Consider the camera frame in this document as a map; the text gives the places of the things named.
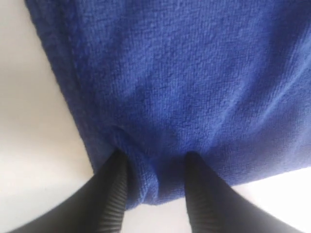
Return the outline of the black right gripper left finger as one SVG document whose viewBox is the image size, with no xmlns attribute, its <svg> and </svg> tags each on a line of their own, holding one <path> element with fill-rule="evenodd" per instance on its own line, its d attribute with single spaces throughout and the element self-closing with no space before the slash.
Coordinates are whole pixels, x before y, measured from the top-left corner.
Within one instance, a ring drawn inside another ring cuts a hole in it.
<svg viewBox="0 0 311 233">
<path fill-rule="evenodd" d="M 112 153 L 101 169 L 70 198 L 16 233 L 119 233 L 127 202 L 127 157 Z"/>
</svg>

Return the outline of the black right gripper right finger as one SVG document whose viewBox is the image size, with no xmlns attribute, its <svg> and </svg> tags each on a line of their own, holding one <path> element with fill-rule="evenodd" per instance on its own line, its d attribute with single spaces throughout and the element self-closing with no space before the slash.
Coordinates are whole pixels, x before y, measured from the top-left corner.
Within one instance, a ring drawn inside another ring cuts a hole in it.
<svg viewBox="0 0 311 233">
<path fill-rule="evenodd" d="M 185 198 L 193 233 L 295 232 L 235 192 L 195 152 L 185 156 Z"/>
</svg>

